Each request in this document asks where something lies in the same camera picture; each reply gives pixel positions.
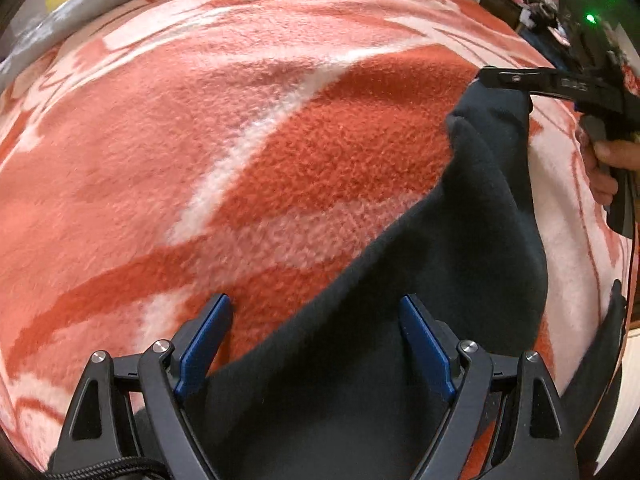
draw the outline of bed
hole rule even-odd
[[[479,67],[548,66],[475,0],[129,0],[42,49],[0,96],[0,423],[39,468],[93,351],[140,352],[220,290],[215,367],[251,351],[433,188]],[[534,97],[530,125],[535,349],[562,392],[632,248],[571,107]]]

